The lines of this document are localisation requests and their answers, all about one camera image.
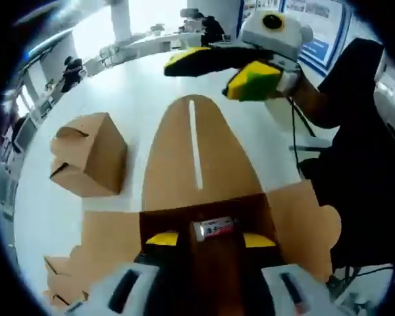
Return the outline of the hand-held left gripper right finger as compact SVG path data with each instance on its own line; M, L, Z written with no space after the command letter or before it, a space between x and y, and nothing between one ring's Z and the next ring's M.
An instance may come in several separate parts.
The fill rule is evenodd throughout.
M246 315L345 315L327 287L297 264L286 264L265 236L245 232L242 295Z

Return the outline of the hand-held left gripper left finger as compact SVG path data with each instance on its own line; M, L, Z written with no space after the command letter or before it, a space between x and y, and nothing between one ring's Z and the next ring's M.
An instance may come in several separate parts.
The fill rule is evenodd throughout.
M88 298L72 303L66 315L167 315L166 301L178 263L177 232L151 237L133 262L94 282Z

